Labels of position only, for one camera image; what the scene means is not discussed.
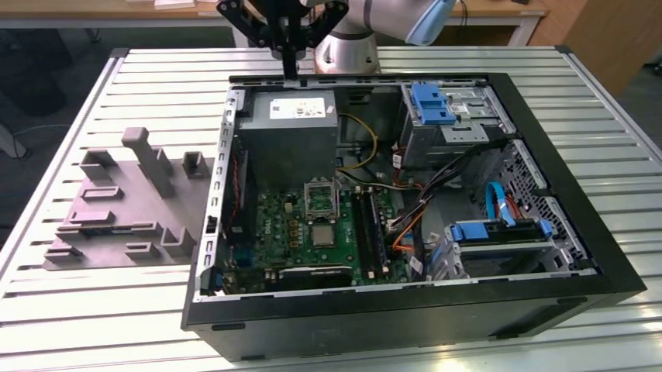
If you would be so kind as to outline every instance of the orange wire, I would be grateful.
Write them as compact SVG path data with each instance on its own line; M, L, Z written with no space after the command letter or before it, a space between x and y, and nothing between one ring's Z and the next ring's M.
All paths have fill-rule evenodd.
M404 246L400 246L400 240L402 238L404 237L404 234L407 234L407 231L411 230L411 227L414 226L414 224L416 223L416 221L420 219L420 217L423 216L423 212L426 211L426 209L423 208L423 210L419 212L419 214L416 215L416 217L414 217L414 219L411 220L410 224L407 225L407 227L404 228L404 230L400 232L400 235L398 236L398 238L395 239L395 242L392 243L392 249L394 250L398 250L398 249L402 249Z
M404 184L404 183L402 183L402 182L399 181L399 179L398 179L398 175L399 175L399 174L400 174L400 169L398 168L398 169L395 170L395 172L392 173L392 175L394 175L394 176L392 176L392 179L394 179L394 180L392 180L392 183L395 184L395 186L400 186L400 187L403 187L403 188L404 188L404 187L407 187L407 186L408 186L408 184ZM415 188L418 188L419 190L423 190L423 184L419 184L418 182L414 184L414 187L415 187Z
M395 246L395 248L392 248L392 250L406 250L408 252L414 252L414 248L410 246Z
M512 196L507 196L506 200L508 201L510 208L512 209L512 214L515 215L515 218L520 219L523 218L522 211L519 210L518 204L515 203L515 199Z

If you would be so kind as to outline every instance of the label on power supply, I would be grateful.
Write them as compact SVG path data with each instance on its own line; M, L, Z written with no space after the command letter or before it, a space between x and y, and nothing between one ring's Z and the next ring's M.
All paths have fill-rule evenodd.
M280 98L268 106L269 119L312 119L325 117L323 98Z

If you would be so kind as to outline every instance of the yellow wire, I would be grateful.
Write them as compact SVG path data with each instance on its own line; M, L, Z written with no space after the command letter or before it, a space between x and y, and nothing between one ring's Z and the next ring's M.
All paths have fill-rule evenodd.
M365 130L369 133L369 136L372 137L372 152L369 153L369 156L367 157L367 159L363 160L359 164L353 164L353 165L348 165L345 167L339 167L337 168L337 169L343 170L343 171L348 171L351 169L356 169L359 167L363 167L365 164L368 164L368 162L375 157L375 155L376 155L376 146L377 146L377 137L376 137L375 131L368 127L368 125L363 122L363 120L360 120L359 118L356 118L352 114L337 114L337 116L345 116L351 120L353 120L355 122L357 122L363 126L363 128L365 128Z

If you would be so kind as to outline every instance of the blue plastic latch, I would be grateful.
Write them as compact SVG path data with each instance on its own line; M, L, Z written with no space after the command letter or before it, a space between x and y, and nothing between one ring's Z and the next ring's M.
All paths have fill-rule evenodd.
M550 238L554 234L554 229L551 227L550 221L542 219L538 221L538 226L540 227L542 233L544 234L544 238Z
M458 225L451 226L451 235L454 241L462 242L464 240L464 235L462 234L462 230Z
M452 125L458 117L448 111L448 99L435 84L412 84L411 99L423 125Z
M458 225L467 240L488 238L483 222L467 222L459 223Z

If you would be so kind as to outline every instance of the floor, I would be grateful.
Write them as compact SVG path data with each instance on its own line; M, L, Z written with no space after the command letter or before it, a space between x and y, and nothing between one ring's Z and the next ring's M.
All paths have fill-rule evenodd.
M13 160L0 153L0 244L6 240L10 228L21 215L41 175L67 133L61 125L71 125L83 101L95 84L108 54L115 47L131 48L195 48L233 47L232 34L228 29L193 28L177 29L165 33L163 29L103 29L101 41L91 43L80 29L60 31L69 50L73 64L53 73L57 83L67 95L67 106L55 114L42 118L30 118L21 114L6 98L0 95L0 121L12 131L33 126L53 126L36 129L20 136L20 142L32 151L24 161ZM402 44L383 38L379 45ZM662 77L643 68L618 102L648 133L658 146L662 146Z

